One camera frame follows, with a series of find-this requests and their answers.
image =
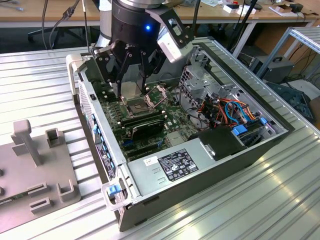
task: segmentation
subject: white paper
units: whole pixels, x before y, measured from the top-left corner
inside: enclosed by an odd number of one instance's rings
[[[201,0],[201,2],[211,7],[215,7],[218,5],[218,0]]]
[[[144,164],[148,167],[148,166],[150,166],[152,164],[158,163],[158,157],[157,156],[152,156],[152,157],[144,159],[143,161],[144,161]]]
[[[269,7],[269,9],[271,9],[272,11],[274,11],[276,14],[279,14],[280,16],[282,16],[282,17],[294,17],[294,16],[296,16],[297,18],[298,18],[298,16],[299,17],[301,17],[300,15],[299,15],[299,13],[297,14],[297,13],[294,13],[294,12],[278,12],[278,11],[276,11],[276,10],[274,10],[272,7]]]

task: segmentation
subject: floor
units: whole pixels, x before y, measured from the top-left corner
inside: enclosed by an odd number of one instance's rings
[[[98,39],[99,31],[97,29],[99,29],[99,27],[91,27],[92,42],[96,42]],[[34,36],[33,42],[28,41],[28,33],[37,30],[40,30],[40,28],[0,28],[0,54],[45,50],[41,34]],[[72,29],[71,31],[80,37],[85,37],[83,28]],[[48,47],[49,35],[50,33],[44,34]],[[52,42],[54,41],[55,36],[56,33],[53,33]],[[85,45],[85,42],[81,42],[80,40],[65,34],[63,37],[60,37],[57,48],[76,48]]]

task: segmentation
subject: power supply unit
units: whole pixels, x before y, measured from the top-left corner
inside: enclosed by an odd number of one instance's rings
[[[257,56],[254,58],[252,64],[250,65],[250,70],[257,74],[259,69],[267,60],[268,56]],[[275,84],[281,83],[282,80],[288,76],[291,72],[292,68],[294,67],[294,63],[286,59],[284,56],[277,55],[268,68],[262,74],[261,79],[267,80],[268,82],[272,82]]]

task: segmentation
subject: black connector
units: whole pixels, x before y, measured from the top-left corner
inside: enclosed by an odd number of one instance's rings
[[[62,14],[64,20],[68,20],[75,13],[75,8],[73,6],[68,7],[67,10]]]

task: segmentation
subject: metal bracket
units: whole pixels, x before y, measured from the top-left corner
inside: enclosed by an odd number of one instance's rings
[[[180,18],[173,8],[161,5],[157,8],[146,9],[145,12],[150,14],[153,19],[167,28],[170,36],[180,49],[184,48],[194,39],[191,30],[184,27],[183,23],[181,22]]]

